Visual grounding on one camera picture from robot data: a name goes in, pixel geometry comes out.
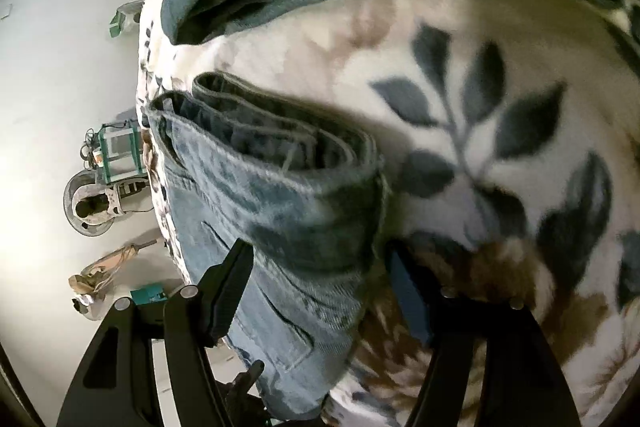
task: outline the floral blanket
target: floral blanket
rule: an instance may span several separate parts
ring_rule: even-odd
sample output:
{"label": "floral blanket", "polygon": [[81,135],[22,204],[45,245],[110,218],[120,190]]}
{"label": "floral blanket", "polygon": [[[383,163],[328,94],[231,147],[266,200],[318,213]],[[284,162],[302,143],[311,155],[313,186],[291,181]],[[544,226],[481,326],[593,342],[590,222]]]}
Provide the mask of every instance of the floral blanket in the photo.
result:
{"label": "floral blanket", "polygon": [[[143,126],[148,100],[213,70],[350,116],[385,156],[385,235],[473,298],[522,298],[583,425],[606,418],[640,365],[640,59],[623,13],[578,0],[329,0],[173,46],[161,3],[145,0],[140,18]],[[143,137],[188,280],[163,158]],[[430,357],[382,286],[323,418],[404,425]],[[473,422],[483,357],[479,344],[460,425]]]}

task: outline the silver screw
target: silver screw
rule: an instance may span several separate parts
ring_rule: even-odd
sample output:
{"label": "silver screw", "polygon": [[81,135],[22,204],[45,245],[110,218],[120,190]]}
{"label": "silver screw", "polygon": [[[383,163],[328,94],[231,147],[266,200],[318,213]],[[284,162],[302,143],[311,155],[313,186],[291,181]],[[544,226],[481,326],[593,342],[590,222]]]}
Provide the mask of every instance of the silver screw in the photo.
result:
{"label": "silver screw", "polygon": [[440,289],[440,294],[446,299],[455,299],[458,296],[458,292],[453,286],[443,286]]}
{"label": "silver screw", "polygon": [[126,310],[129,305],[131,304],[131,300],[129,299],[129,297],[120,297],[116,303],[114,304],[115,308],[121,312]]}
{"label": "silver screw", "polygon": [[180,295],[185,299],[191,299],[191,297],[195,297],[198,294],[198,287],[190,284],[189,286],[185,286],[180,290]]}
{"label": "silver screw", "polygon": [[512,297],[509,299],[509,306],[512,310],[521,310],[524,308],[524,301],[520,297]]}

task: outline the fan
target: fan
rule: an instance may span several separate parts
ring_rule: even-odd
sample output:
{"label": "fan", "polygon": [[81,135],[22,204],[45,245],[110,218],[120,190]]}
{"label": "fan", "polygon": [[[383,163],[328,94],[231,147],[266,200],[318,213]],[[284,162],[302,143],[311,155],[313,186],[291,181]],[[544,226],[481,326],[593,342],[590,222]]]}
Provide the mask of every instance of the fan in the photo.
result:
{"label": "fan", "polygon": [[86,169],[84,171],[78,172],[75,176],[73,176],[65,187],[65,194],[63,196],[63,206],[65,209],[66,220],[68,220],[69,224],[74,227],[78,232],[82,235],[87,235],[88,237],[96,237],[97,235],[101,235],[107,230],[111,228],[114,219],[110,219],[107,222],[101,223],[100,225],[90,225],[86,223],[82,219],[76,216],[73,209],[73,198],[76,190],[80,187],[84,187],[85,185],[94,185],[95,184],[95,171],[91,169]]}

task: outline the blue denim jeans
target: blue denim jeans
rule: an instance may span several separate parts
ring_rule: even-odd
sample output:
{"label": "blue denim jeans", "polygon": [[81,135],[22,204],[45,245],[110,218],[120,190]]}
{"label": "blue denim jeans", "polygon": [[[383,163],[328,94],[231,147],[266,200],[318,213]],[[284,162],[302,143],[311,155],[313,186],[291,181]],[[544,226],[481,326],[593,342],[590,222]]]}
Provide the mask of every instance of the blue denim jeans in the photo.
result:
{"label": "blue denim jeans", "polygon": [[245,363],[265,363],[258,389],[276,418],[317,415],[366,296],[383,197],[374,140],[222,74],[198,77],[193,96],[158,96],[147,115],[190,275],[238,237],[254,245],[228,339]]}

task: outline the jeans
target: jeans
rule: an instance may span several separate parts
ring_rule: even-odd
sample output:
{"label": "jeans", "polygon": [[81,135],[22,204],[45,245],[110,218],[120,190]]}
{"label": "jeans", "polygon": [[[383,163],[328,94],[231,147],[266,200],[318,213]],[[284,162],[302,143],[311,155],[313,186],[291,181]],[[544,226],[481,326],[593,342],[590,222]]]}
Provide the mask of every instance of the jeans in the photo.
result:
{"label": "jeans", "polygon": [[240,237],[255,262],[228,339],[262,360],[258,389],[279,419],[318,414],[362,315],[383,199],[372,137],[352,124],[204,74],[147,116],[194,281]]}

